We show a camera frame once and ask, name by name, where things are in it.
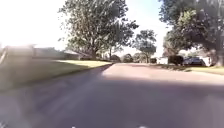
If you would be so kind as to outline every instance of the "street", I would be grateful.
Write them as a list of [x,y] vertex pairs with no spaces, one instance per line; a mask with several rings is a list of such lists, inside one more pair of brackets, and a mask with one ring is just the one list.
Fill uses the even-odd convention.
[[114,64],[0,93],[6,128],[224,128],[223,119],[223,76],[146,64]]

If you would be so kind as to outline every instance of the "bright sky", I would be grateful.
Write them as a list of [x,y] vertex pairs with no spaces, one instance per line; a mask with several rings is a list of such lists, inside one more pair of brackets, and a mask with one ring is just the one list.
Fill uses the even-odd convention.
[[[64,0],[0,0],[0,42],[64,48],[64,44],[58,42],[64,34],[59,28],[57,14],[63,4]],[[157,34],[157,54],[161,54],[163,37],[168,29],[159,21],[160,3],[157,0],[127,0],[127,4],[127,17],[137,20],[140,25],[136,32],[153,29]],[[135,52],[135,49],[125,48],[120,55]]]

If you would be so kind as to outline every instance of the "shrub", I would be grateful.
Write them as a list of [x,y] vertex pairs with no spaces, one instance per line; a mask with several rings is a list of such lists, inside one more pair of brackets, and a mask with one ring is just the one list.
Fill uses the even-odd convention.
[[182,65],[184,62],[184,58],[182,56],[169,56],[168,63],[175,65]]
[[93,60],[91,57],[81,57],[80,60]]
[[157,63],[157,59],[156,59],[156,58],[151,58],[151,59],[150,59],[150,63],[152,63],[152,64],[156,64],[156,63]]
[[122,57],[122,61],[124,63],[132,63],[133,62],[133,58],[131,56],[131,54],[126,54]]
[[115,61],[115,62],[121,62],[121,59],[120,59],[120,57],[119,56],[117,56],[117,55],[112,55],[111,57],[110,57],[110,60],[111,61]]

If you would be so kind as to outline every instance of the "tree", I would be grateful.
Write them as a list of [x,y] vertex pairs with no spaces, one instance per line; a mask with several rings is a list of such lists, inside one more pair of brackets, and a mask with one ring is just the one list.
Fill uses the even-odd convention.
[[177,28],[173,28],[169,31],[163,42],[164,55],[173,56],[177,55],[180,50],[189,50],[193,47],[193,43],[187,42],[182,36],[181,31]]
[[110,58],[110,60],[112,60],[112,61],[116,61],[116,62],[121,62],[120,57],[117,56],[117,55],[112,55],[111,58]]
[[161,20],[181,30],[184,43],[213,52],[224,65],[224,6],[221,0],[160,0]]
[[66,28],[69,47],[86,51],[96,58],[107,46],[110,28],[125,16],[125,0],[67,0],[59,12],[69,16]]
[[140,62],[140,59],[141,59],[141,53],[135,53],[135,54],[133,55],[133,61],[134,61],[135,63],[139,63],[139,62]]
[[131,56],[131,54],[126,54],[122,57],[122,62],[124,63],[131,63],[133,62],[133,58]]
[[128,19],[125,18],[110,26],[110,35],[107,40],[107,49],[109,49],[110,57],[112,53],[123,50],[122,46],[131,45],[129,39],[134,35],[133,30],[138,27],[136,21],[128,21]]
[[140,50],[146,56],[146,62],[149,62],[149,57],[156,52],[154,42],[156,35],[153,30],[142,30],[136,35],[133,41],[133,47]]
[[188,56],[190,56],[190,57],[196,57],[196,56],[199,56],[199,52],[198,52],[198,51],[190,52],[190,53],[188,54]]

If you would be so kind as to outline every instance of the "green grass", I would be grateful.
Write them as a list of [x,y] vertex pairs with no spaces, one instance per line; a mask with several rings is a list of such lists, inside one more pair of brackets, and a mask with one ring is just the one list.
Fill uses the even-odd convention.
[[224,67],[191,67],[191,71],[224,75]]
[[190,66],[175,66],[175,65],[165,65],[165,64],[158,64],[152,65],[157,68],[162,69],[169,69],[169,70],[176,70],[176,71],[185,71],[185,72],[205,72],[211,74],[218,74],[224,75],[224,67],[190,67]]
[[101,61],[12,59],[0,68],[0,90],[107,64],[110,63]]

